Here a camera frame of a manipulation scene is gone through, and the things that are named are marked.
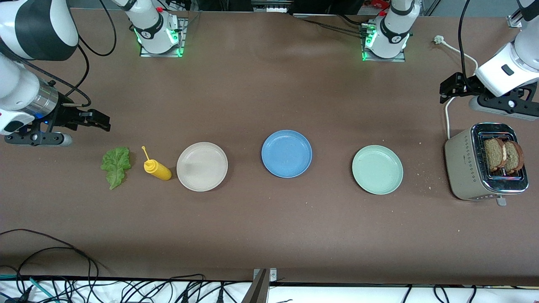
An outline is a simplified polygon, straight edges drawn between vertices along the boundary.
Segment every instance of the brown table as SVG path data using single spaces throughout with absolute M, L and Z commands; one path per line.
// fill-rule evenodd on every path
M 81 87 L 110 115 L 111 132 L 82 128 L 68 148 L 0 144 L 2 230 L 66 240 L 107 265 L 106 276 L 248 279 L 255 267 L 277 267 L 284 281 L 537 285 L 537 123 L 455 100 L 453 135 L 482 121 L 515 129 L 530 188 L 505 208 L 450 192 L 438 87 L 460 65 L 431 40 L 444 35 L 457 46 L 456 18 L 419 18 L 406 63 L 391 64 L 363 62 L 359 39 L 283 13 L 204 12 L 189 28 L 184 58 L 139 58 L 126 15 L 112 15 L 118 47 L 106 58 L 89 54 Z M 103 11 L 74 10 L 74 19 L 88 43 L 109 48 Z M 484 63 L 516 34 L 502 18 L 469 18 L 465 51 Z M 84 71 L 79 53 L 40 65 L 71 82 Z M 261 163 L 263 141 L 280 129 L 313 146 L 312 164 L 297 178 L 277 178 Z M 229 159 L 215 190 L 192 192 L 144 172 L 142 145 L 174 167 L 200 141 Z M 351 175 L 354 154 L 370 144 L 403 163 L 393 194 L 371 195 Z M 133 168 L 111 191 L 99 166 L 117 146 L 131 149 Z M 0 245 L 2 263 L 15 264 L 52 242 L 18 234 Z M 85 266 L 72 253 L 51 252 L 23 273 L 85 275 Z

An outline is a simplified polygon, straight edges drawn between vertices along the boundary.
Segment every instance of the yellow squeeze bottle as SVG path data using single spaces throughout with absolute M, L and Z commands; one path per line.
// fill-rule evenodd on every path
M 167 181 L 172 177 L 172 172 L 170 169 L 166 168 L 163 164 L 155 161 L 150 160 L 150 157 L 148 157 L 148 153 L 146 153 L 146 147 L 142 147 L 142 150 L 144 150 L 144 154 L 146 155 L 147 161 L 144 162 L 144 170 L 159 179 L 163 181 Z

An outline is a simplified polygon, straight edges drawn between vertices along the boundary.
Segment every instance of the bread slice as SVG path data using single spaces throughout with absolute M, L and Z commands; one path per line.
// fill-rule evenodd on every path
M 485 151 L 490 171 L 497 171 L 507 162 L 506 146 L 502 140 L 493 138 L 485 140 Z
M 520 145 L 514 141 L 505 142 L 507 151 L 507 163 L 505 169 L 508 174 L 513 174 L 524 166 L 524 153 Z

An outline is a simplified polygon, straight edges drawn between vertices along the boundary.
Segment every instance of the plate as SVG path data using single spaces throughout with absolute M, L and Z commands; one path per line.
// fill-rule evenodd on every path
M 403 165 L 389 148 L 370 145 L 357 152 L 352 161 L 352 174 L 357 184 L 376 195 L 396 190 L 403 180 Z
M 214 189 L 224 180 L 228 168 L 225 152 L 209 142 L 186 148 L 176 164 L 179 181 L 193 191 Z
M 293 130 L 273 133 L 262 146 L 262 162 L 277 177 L 293 178 L 303 174 L 312 159 L 309 141 Z

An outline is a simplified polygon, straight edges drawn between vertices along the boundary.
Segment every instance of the light green plate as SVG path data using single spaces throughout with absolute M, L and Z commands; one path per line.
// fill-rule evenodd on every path
M 396 190 L 403 180 L 403 165 L 389 148 L 369 145 L 357 152 L 352 161 L 352 174 L 364 190 L 386 195 Z

